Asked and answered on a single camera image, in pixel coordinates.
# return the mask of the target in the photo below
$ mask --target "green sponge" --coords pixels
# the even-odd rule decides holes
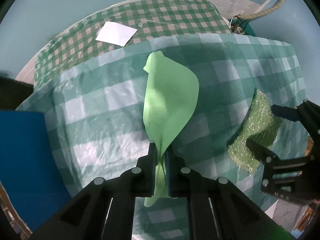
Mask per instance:
[[[268,148],[275,141],[281,122],[279,117],[271,113],[271,106],[265,94],[257,89],[242,130],[228,147],[231,159],[248,172],[255,172],[259,161],[245,145],[247,138],[250,137],[256,143]]]

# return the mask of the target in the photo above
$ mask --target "light green fabric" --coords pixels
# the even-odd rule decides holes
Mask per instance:
[[[163,153],[191,118],[197,104],[199,82],[188,68],[152,52],[143,68],[149,73],[143,107],[143,123],[150,141],[156,144],[155,192],[144,205],[152,206],[168,197]]]

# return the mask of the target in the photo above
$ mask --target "white cable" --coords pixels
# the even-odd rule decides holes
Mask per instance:
[[[233,9],[232,18],[231,18],[231,21],[230,21],[230,24],[229,24],[229,28],[231,28],[231,23],[232,23],[233,17],[234,17],[235,12],[236,12],[236,8],[237,8],[237,5],[238,5],[238,1],[239,1],[239,0],[237,0],[236,5],[235,5],[235,7],[234,7],[234,9]]]

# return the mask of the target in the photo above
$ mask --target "rope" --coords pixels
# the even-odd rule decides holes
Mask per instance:
[[[284,4],[285,1],[286,0],[279,0],[274,6],[268,8],[268,9],[262,10],[258,13],[249,14],[249,15],[236,15],[236,17],[239,19],[243,19],[243,20],[251,20],[251,19],[258,18],[258,17],[262,17],[262,16],[268,15],[268,14],[278,10]]]

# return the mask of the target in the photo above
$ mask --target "white paper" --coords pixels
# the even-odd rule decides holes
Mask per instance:
[[[119,46],[125,46],[137,29],[115,22],[106,22],[100,30],[96,41],[103,41]]]

